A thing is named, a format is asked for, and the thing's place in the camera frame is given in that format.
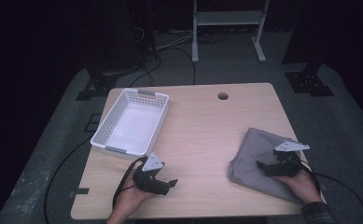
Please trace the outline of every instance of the plaid sleeve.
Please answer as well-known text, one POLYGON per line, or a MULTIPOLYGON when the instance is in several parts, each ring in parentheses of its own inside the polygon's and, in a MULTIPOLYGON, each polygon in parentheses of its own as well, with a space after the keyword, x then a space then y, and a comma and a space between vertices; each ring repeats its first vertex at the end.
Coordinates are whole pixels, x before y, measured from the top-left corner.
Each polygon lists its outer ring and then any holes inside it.
POLYGON ((307 224, 336 223, 325 203, 307 203, 302 207, 302 213, 307 224))

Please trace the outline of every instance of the basket handle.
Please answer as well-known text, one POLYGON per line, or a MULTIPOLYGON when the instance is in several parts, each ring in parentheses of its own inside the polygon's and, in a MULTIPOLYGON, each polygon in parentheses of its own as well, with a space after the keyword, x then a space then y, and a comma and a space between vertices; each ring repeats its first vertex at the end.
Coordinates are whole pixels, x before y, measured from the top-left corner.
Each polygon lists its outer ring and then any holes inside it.
POLYGON ((150 95, 150 96, 154 96, 154 97, 155 97, 155 94, 156 94, 156 92, 154 92, 154 91, 141 91, 141 90, 138 90, 137 92, 138 92, 138 94, 150 95))

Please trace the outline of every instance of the gray cloth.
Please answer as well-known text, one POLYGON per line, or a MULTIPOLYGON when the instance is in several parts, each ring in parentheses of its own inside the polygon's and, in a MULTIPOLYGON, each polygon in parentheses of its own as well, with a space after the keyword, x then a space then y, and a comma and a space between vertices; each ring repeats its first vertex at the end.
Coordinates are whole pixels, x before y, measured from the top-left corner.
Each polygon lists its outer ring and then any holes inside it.
POLYGON ((236 157, 230 162, 230 181, 273 197, 302 204, 288 186, 266 176, 257 167, 257 161, 266 164, 278 163, 273 150, 285 140, 295 142, 289 138, 249 128, 236 157))

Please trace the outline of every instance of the basket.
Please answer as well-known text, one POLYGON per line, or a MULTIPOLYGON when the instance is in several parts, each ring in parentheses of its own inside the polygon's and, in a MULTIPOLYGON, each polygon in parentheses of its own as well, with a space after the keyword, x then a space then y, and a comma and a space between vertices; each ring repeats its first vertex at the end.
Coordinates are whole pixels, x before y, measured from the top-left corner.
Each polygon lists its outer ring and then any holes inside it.
POLYGON ((166 94, 124 89, 91 144, 105 153, 131 160, 149 155, 167 115, 168 101, 166 94))

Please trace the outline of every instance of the gray carpet floor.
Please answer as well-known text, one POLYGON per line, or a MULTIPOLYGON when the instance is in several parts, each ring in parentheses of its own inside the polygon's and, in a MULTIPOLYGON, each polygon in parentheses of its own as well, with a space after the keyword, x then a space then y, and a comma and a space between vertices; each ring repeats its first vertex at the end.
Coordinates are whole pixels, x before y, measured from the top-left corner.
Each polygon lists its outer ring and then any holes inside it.
MULTIPOLYGON (((301 71, 305 64, 282 64, 291 33, 264 32, 261 46, 267 57, 260 63, 249 34, 231 34, 215 45, 200 45, 200 61, 196 68, 196 85, 221 83, 272 83, 298 139, 312 149, 305 155, 316 172, 330 175, 352 188, 363 200, 363 111, 344 87, 341 77, 323 64, 318 71, 321 80, 334 93, 329 97, 296 94, 285 72, 301 71)), ((170 43, 180 35, 156 35, 157 46, 170 43)), ((175 48, 191 53, 190 43, 175 48)), ((188 55, 168 49, 159 53, 161 65, 151 72, 153 82, 142 77, 134 87, 178 86, 193 84, 193 65, 188 55)), ((147 70, 158 65, 152 57, 147 70)), ((129 87, 143 69, 121 77, 117 88, 129 87)), ((0 223, 45 223, 44 198, 49 181, 57 167, 95 130, 105 105, 105 97, 76 101, 89 80, 81 70, 70 83, 46 130, 27 163, 14 191, 0 214, 0 223)), ((82 144, 59 169, 53 179, 47 201, 50 223, 104 223, 103 220, 73 220, 70 211, 91 145, 82 144)), ((363 223, 363 210, 358 200, 338 183, 319 178, 324 195, 340 223, 363 223)), ((268 217, 268 223, 303 223, 301 216, 268 217)))

